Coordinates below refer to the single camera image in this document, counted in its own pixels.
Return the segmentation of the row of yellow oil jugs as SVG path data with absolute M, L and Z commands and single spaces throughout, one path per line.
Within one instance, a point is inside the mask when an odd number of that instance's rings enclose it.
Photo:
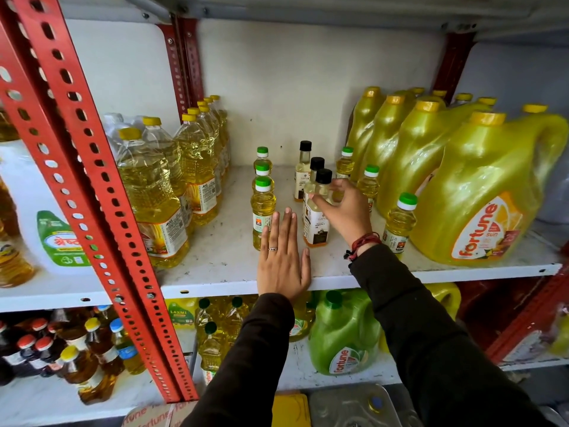
M 401 193 L 418 197 L 410 241 L 447 265 L 479 267 L 511 253 L 537 217 L 548 178 L 569 142 L 569 120 L 524 105 L 511 121 L 496 99 L 422 89 L 382 95 L 366 89 L 353 111 L 347 146 L 352 181 L 379 166 L 372 210 L 384 219 Z

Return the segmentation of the person's left hand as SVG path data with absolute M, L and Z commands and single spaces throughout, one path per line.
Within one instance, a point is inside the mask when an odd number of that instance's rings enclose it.
M 265 262 L 258 260 L 257 290 L 258 294 L 280 294 L 294 303 L 310 285 L 301 285 L 301 254 L 298 247 L 298 217 L 292 211 L 288 249 L 290 260 L 279 256 L 279 226 L 283 215 L 274 212 L 269 239 L 269 253 Z

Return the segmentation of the cardboard carton with red print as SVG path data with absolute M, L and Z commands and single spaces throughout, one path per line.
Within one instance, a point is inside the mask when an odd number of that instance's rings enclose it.
M 192 401 L 135 408 L 125 416 L 121 427 L 181 427 L 196 405 Z

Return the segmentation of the red slotted shelf brace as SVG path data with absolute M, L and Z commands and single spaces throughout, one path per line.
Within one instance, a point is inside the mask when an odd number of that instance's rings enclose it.
M 540 284 L 521 312 L 486 350 L 487 357 L 494 364 L 505 361 L 530 333 L 549 331 L 561 308 L 564 305 L 569 307 L 569 261 Z

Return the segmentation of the row of clear yellow-capped bottles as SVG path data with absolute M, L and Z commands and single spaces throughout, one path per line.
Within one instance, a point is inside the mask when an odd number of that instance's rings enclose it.
M 103 128 L 155 268 L 170 269 L 189 253 L 194 229 L 221 208 L 228 156 L 226 113 L 219 96 L 205 97 L 182 114 L 170 135 L 160 117 L 104 113 Z

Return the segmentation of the yellow oil tin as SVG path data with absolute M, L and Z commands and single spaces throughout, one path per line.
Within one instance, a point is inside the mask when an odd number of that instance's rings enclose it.
M 303 393 L 275 395 L 271 427 L 312 427 L 308 398 Z

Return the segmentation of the green oil jug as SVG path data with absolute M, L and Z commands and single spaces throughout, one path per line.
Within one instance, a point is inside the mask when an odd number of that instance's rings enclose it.
M 324 291 L 315 313 L 308 348 L 317 373 L 339 376 L 366 369 L 378 352 L 381 333 L 366 291 Z

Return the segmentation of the tall green-capped oil bottle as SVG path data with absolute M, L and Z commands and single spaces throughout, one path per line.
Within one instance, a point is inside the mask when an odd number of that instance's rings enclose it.
M 294 303 L 295 321 L 289 333 L 289 342 L 297 342 L 309 335 L 316 318 L 317 296 L 314 291 L 303 293 Z
M 198 336 L 197 351 L 201 357 L 200 367 L 205 384 L 209 385 L 228 351 L 226 333 L 218 328 L 216 322 L 209 321 L 203 327 Z
M 195 311 L 194 325 L 197 335 L 204 334 L 208 322 L 218 324 L 223 318 L 220 302 L 215 297 L 203 297 L 198 300 Z
M 244 319 L 249 315 L 250 307 L 242 296 L 235 296 L 223 319 L 223 329 L 228 344 L 235 344 Z

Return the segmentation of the silver metal oil tin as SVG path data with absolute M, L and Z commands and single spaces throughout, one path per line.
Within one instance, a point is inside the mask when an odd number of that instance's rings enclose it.
M 402 384 L 328 387 L 308 402 L 312 427 L 424 427 Z

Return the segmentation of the white metal shelf board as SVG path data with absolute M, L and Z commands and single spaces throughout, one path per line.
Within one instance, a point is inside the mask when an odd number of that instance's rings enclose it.
M 0 288 L 0 313 L 110 304 L 95 273 L 57 275 L 40 269 L 32 280 L 22 285 Z
M 223 190 L 218 216 L 195 229 L 191 248 L 175 268 L 157 273 L 166 299 L 254 294 L 258 251 L 252 245 L 252 167 L 231 168 Z M 310 290 L 358 287 L 343 258 L 347 245 L 335 230 L 328 244 L 311 248 Z M 482 267 L 438 264 L 408 243 L 402 256 L 422 283 L 492 280 L 555 275 L 565 263 L 560 247 L 527 232 L 507 258 Z
M 201 369 L 202 359 L 195 349 L 192 357 L 192 379 L 196 391 L 201 395 L 207 386 L 205 373 Z M 500 368 L 505 372 L 523 371 L 534 368 L 557 367 L 569 365 L 569 359 L 552 358 L 542 355 L 533 361 L 523 363 L 503 364 Z M 290 343 L 288 353 L 277 391 L 309 391 L 322 387 L 336 387 L 358 383 L 379 383 L 380 385 L 392 385 L 402 383 L 393 358 L 390 355 L 375 350 L 371 364 L 362 371 L 356 371 L 339 376 L 328 376 L 317 373 L 311 363 L 308 350 L 308 338 Z
M 125 417 L 138 407 L 164 404 L 148 371 L 118 376 L 109 400 L 85 405 L 62 378 L 15 379 L 0 387 L 0 427 L 39 427 Z

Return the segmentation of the red slotted shelf upright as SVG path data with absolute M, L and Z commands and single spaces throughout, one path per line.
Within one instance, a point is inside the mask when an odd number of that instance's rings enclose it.
M 166 403 L 198 394 L 58 0 L 0 0 L 0 102 Z
M 180 120 L 188 108 L 196 107 L 205 97 L 198 25 L 198 19 L 187 19 L 174 13 L 170 13 L 169 24 L 158 25 L 166 43 Z
M 475 32 L 448 33 L 445 47 L 435 75 L 433 90 L 445 91 L 445 102 L 450 104 L 459 84 L 466 61 L 474 46 Z

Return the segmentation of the group of dark red-capped bottles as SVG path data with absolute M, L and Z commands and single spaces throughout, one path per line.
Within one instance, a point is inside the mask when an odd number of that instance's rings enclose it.
M 10 327 L 0 321 L 0 384 L 15 378 L 63 376 L 62 340 L 47 330 L 47 322 L 39 318 L 32 332 Z

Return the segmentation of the person's right forearm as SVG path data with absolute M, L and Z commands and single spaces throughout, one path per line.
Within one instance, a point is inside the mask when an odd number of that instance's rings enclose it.
M 372 233 L 346 253 L 425 427 L 556 427 Z

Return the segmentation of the yellow-capped brown oil bottle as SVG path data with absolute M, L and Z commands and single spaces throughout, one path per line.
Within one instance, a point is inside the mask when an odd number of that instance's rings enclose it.
M 115 376 L 123 373 L 124 364 L 111 340 L 109 326 L 92 317 L 85 322 L 84 327 L 87 330 L 87 347 L 95 355 L 103 371 Z
M 108 401 L 113 393 L 116 376 L 106 373 L 98 359 L 89 350 L 68 345 L 60 354 L 63 377 L 75 386 L 84 405 Z

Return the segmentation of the clear plastic packets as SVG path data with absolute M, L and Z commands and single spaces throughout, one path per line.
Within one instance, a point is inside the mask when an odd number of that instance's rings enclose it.
M 560 303 L 554 314 L 527 327 L 504 356 L 502 364 L 569 359 L 569 304 Z

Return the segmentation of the grey metal shelf board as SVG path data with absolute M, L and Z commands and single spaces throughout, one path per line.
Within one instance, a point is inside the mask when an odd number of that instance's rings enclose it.
M 68 19 L 185 19 L 473 33 L 476 42 L 569 48 L 569 0 L 58 0 Z

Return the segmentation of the white jug with green label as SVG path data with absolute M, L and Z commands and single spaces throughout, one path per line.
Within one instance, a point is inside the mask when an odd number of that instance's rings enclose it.
M 0 142 L 0 178 L 16 208 L 25 247 L 47 272 L 95 276 L 95 271 L 25 143 Z

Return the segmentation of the person's right hand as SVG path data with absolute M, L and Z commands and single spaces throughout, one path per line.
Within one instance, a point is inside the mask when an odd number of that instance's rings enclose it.
M 339 205 L 339 222 L 330 223 L 354 251 L 360 240 L 373 233 L 366 197 L 348 179 L 333 179 L 330 190 L 344 193 Z

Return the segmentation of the blue-capped oil bottle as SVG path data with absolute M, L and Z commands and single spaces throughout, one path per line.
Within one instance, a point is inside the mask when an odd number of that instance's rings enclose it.
M 109 328 L 111 331 L 111 342 L 117 350 L 126 371 L 130 375 L 138 375 L 146 371 L 145 363 L 133 344 L 130 335 L 124 329 L 121 319 L 116 318 L 111 321 Z

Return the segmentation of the yellow oil pouch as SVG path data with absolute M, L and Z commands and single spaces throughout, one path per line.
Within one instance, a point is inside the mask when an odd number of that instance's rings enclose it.
M 195 326 L 198 298 L 166 299 L 165 302 L 174 328 L 189 329 Z

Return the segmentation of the amber oil bottle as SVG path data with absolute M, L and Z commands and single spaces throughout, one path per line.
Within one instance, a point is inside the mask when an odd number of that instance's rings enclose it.
M 19 236 L 15 204 L 0 177 L 0 289 L 23 285 L 36 274 L 16 243 Z
M 17 129 L 12 124 L 9 115 L 0 106 L 0 143 L 12 142 L 20 139 Z

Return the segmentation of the person's left forearm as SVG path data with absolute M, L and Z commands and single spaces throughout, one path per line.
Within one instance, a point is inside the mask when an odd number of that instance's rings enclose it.
M 294 318 L 284 295 L 260 295 L 234 346 L 180 427 L 271 427 Z

